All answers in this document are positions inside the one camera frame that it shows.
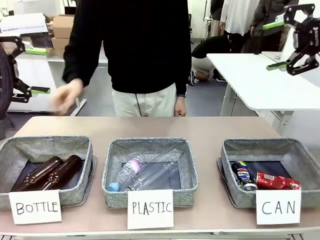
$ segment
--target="brown table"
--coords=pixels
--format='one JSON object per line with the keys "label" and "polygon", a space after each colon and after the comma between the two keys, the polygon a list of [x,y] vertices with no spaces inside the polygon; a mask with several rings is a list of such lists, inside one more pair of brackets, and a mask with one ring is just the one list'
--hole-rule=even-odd
{"label": "brown table", "polygon": [[[0,212],[0,235],[127,231],[127,212],[106,207],[102,174],[109,143],[116,138],[183,137],[192,147],[199,174],[199,188],[192,208],[175,208],[174,228],[169,232],[280,232],[283,226],[256,225],[254,210],[232,207],[217,168],[222,142],[227,138],[273,138],[278,134],[259,117],[34,117],[16,136],[85,135],[92,138],[98,163],[86,203],[63,208],[62,222],[14,225],[10,211]],[[320,209],[303,209],[299,225],[286,226],[297,233],[320,227]]]}

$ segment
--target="chair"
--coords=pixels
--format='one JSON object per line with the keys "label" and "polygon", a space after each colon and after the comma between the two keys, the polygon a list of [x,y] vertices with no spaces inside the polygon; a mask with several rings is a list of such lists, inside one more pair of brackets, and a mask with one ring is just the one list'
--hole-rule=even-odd
{"label": "chair", "polygon": [[192,15],[189,13],[189,32],[190,32],[190,38],[193,39],[194,36],[193,36],[193,34],[192,34],[191,18],[192,18]]}

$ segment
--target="blue bottle cap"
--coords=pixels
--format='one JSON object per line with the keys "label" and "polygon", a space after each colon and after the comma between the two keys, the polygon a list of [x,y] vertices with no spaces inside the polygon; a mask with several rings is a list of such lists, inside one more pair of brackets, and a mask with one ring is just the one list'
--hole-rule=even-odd
{"label": "blue bottle cap", "polygon": [[110,192],[118,192],[119,191],[119,186],[116,182],[111,182],[107,188],[108,191]]}

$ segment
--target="brown glass bottle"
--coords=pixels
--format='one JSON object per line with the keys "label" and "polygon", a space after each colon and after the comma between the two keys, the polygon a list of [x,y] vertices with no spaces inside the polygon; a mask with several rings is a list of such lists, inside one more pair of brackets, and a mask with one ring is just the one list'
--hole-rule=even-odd
{"label": "brown glass bottle", "polygon": [[36,191],[48,179],[49,175],[64,162],[58,156],[53,156],[45,161],[41,166],[24,177],[23,182],[14,187],[12,192]]}
{"label": "brown glass bottle", "polygon": [[76,155],[70,156],[61,166],[53,171],[41,190],[60,189],[82,168],[82,159]]}

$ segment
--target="red can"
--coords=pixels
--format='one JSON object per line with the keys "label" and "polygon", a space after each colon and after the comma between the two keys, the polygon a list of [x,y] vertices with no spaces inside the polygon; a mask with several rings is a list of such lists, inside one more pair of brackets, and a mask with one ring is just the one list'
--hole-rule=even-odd
{"label": "red can", "polygon": [[256,185],[258,189],[268,190],[300,190],[300,182],[283,176],[272,176],[263,172],[257,172]]}

